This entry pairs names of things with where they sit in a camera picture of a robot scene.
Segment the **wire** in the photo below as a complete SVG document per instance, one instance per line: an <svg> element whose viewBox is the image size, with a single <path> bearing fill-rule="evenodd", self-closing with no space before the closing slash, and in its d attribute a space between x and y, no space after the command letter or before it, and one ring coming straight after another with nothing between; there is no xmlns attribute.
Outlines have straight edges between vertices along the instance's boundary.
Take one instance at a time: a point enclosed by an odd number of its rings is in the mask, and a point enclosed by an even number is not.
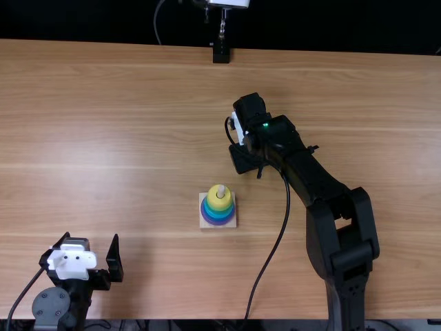
<svg viewBox="0 0 441 331"><path fill-rule="evenodd" d="M33 278L30 280L30 282L27 284L27 286L24 288L23 292L20 293L19 297L17 298L17 300L14 302L14 305L12 305L11 311L9 311L9 315L8 315L8 321L6 322L6 331L10 331L11 328L11 320L12 320L12 315L14 314L14 311L17 309L17 306L19 305L20 301L22 300L22 298L25 296L25 294L28 292L28 290L32 287L32 285L34 285L35 281L40 277L40 275L43 273L44 268L40 268L39 271L37 271L37 273L35 274L35 276L33 276Z"/></svg>
<svg viewBox="0 0 441 331"><path fill-rule="evenodd" d="M84 327L84 330L91 328L92 326L101 326L105 328L106 330L110 330L112 328L112 324L110 324L109 321L106 321L105 319L100 319L101 322L104 322L106 325L100 324L100 323L92 323Z"/></svg>
<svg viewBox="0 0 441 331"><path fill-rule="evenodd" d="M154 10L154 15L153 15L153 29L154 29L154 34L156 36L156 40L158 41L159 45L162 45L162 43L161 43L161 40L159 39L158 29L156 28L156 18L158 17L158 12L161 9L161 6L163 5L164 2L165 2L165 0L159 0L158 4L156 5L156 8Z"/></svg>
<svg viewBox="0 0 441 331"><path fill-rule="evenodd" d="M384 319L370 319L370 321L380 322L380 323L383 323L383 324L389 326L390 328L392 328L395 331L400 331L400 329L397 328L396 326L394 326L394 324L392 324L391 322L385 321Z"/></svg>
<svg viewBox="0 0 441 331"><path fill-rule="evenodd" d="M255 282L254 282L254 285L253 285L252 291L251 291L251 293L250 293L250 295L249 295L247 311L246 311L246 313L245 313L245 317L244 317L244 319L243 319L243 324L242 324L242 326L240 327L240 329L242 330L242 329L245 327L245 324L246 324L246 322L247 322L247 320L248 320L249 310L250 310L250 308L251 308L251 304L252 304L252 301L253 301L253 296L254 296L254 293L255 293L255 291L256 291L257 285L259 284L260 278L262 278L263 273L265 272L267 266L269 265L269 262L271 261L272 257L274 256L274 253L276 252L277 247L278 247L280 241L281 241L282 238L283 238L283 234L285 233L285 229L286 229L286 227L287 227L288 218L289 218L289 209L291 208L291 192L289 191L289 182L288 182L288 178L287 178L287 177L286 177L286 176L280 171L279 168L277 168L277 166L276 166L275 164L273 164L272 162L268 162L268 160L264 160L263 158L258 157L258 156L256 156L256 155L252 155L252 154L244 153L240 148L237 147L236 143L234 142L234 140L232 139L232 136L231 136L230 133L229 133L229 130L228 130L228 121L229 121L229 117L226 118L225 123L224 123L224 126L225 126L225 133L227 134L227 138L228 138L229 142L230 142L230 143L231 143L231 144L237 149L237 151L240 152L241 154L244 154L244 155L247 156L247 157L248 157L249 155L251 155L251 156L253 156L253 157L255 157L255 158L259 158L261 163L267 163L267 164L269 164L271 167L273 167L274 169L276 169L276 170L280 173L280 175L281 175L281 177L282 177L282 179L283 179L283 181L284 181L284 183L285 183L285 189L286 189L286 191L287 191L287 207L286 207L286 210L285 210L285 218L283 219L282 228L280 229L280 232L279 232L279 234L278 234L277 240L276 240L276 242L274 243L274 246L273 246L271 252L269 253L269 255L268 255L268 257L267 257L267 260L266 260L265 263L263 264L262 269L260 269L260 272L259 272L259 274L258 274L258 276L257 276L257 278L256 278L256 280L255 280Z"/></svg>
<svg viewBox="0 0 441 331"><path fill-rule="evenodd" d="M139 321L137 319L135 319L136 324L138 324L138 328L140 331L142 331L143 327L141 326L141 323L139 323Z"/></svg>
<svg viewBox="0 0 441 331"><path fill-rule="evenodd" d="M256 278L256 281L254 282L253 285L253 289L251 291L251 294L249 295L249 300L248 300L248 306L247 306L247 311L245 313L245 317L244 317L244 324L245 322L248 320L248 316L249 316L249 309L251 308L251 303L253 301L253 296L254 296L254 292L256 291L257 285L260 281L260 278L262 277L263 273L265 272L265 269L267 268L267 266L269 265L269 262L271 261L274 253L277 250L278 244L280 243L280 241L282 240L283 234L285 233L285 229L287 227L288 224L288 218L289 218L289 209L291 207L291 192L289 191L289 182L288 179L285 175L281 175L283 181L285 182L285 188L287 191L287 208L285 210L285 218L283 219L283 224L282 224L282 228L280 229L280 233L278 234L277 240L273 246L273 249L271 250L271 252L269 253L267 260L265 261L265 263L263 264L262 269L259 272L259 275Z"/></svg>

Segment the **blue ring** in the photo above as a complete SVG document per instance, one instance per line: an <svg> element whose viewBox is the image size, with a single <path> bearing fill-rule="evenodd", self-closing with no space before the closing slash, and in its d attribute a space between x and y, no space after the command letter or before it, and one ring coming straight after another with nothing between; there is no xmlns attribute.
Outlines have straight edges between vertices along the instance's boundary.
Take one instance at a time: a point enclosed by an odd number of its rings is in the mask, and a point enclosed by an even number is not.
<svg viewBox="0 0 441 331"><path fill-rule="evenodd" d="M234 212L235 212L235 208L234 208L234 204L233 204L233 209L227 217L223 217L222 219L214 219L213 217L211 217L207 214L207 211L204 208L204 201L201 204L201 214L202 214L204 220L206 220L208 223L210 223L212 225L219 226L219 225L227 224L233 218Z"/></svg>
<svg viewBox="0 0 441 331"><path fill-rule="evenodd" d="M228 209L223 210L222 212L218 212L216 210L211 209L211 207L209 206L209 203L207 201L207 198L204 199L204 208L205 211L207 212L207 214L210 217L213 217L214 219L222 219L223 217L227 217L233 210L234 208L234 203L232 203L232 205L230 207L228 207Z"/></svg>

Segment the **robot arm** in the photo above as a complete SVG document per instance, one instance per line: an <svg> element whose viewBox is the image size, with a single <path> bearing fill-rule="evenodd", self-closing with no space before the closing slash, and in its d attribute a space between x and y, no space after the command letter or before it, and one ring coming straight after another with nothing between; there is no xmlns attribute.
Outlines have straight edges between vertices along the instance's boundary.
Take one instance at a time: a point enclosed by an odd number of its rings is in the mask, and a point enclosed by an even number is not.
<svg viewBox="0 0 441 331"><path fill-rule="evenodd" d="M32 304L36 331L81 331L94 290L110 289L112 282L122 282L124 271L119 256L119 238L115 234L106 261L108 270L97 270L95 253L86 238L72 238L66 232L41 255L41 269L14 303L8 316L10 331L12 314L38 276L45 270L55 285L40 292Z"/></svg>
<svg viewBox="0 0 441 331"><path fill-rule="evenodd" d="M229 150L236 171L259 168L259 177L265 163L272 164L307 209L307 252L325 280L328 331L364 330L365 286L380 254L369 195L333 178L312 156L318 146L305 147L294 124L286 116L272 118L257 93L240 98L234 109L230 125L240 141ZM351 224L337 229L340 217Z"/></svg>

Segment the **wooden table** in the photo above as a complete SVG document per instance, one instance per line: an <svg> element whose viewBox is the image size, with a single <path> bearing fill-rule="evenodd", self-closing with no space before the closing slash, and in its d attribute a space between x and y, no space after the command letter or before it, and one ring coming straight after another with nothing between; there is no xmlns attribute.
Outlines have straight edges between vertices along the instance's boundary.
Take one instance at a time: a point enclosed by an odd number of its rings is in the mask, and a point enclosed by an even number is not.
<svg viewBox="0 0 441 331"><path fill-rule="evenodd" d="M381 254L367 318L441 317L441 59L392 54L0 41L0 317L65 231L105 267L119 233L122 284L89 318L242 318L280 230L273 170L237 175L223 122L259 92L316 158L371 196ZM236 191L236 230L201 232L198 193ZM30 318L43 275L16 311ZM327 318L296 195L251 318Z"/></svg>

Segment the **white device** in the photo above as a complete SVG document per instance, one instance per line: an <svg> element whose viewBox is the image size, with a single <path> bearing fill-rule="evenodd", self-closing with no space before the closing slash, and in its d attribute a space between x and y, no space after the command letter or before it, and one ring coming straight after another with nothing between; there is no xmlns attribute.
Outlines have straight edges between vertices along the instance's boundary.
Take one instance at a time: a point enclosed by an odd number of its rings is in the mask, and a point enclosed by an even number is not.
<svg viewBox="0 0 441 331"><path fill-rule="evenodd" d="M208 4L222 7L248 8L249 0L208 0Z"/></svg>
<svg viewBox="0 0 441 331"><path fill-rule="evenodd" d="M49 270L55 270L58 278L89 279L88 269L96 267L96 255L89 251L88 242L64 243L48 257Z"/></svg>

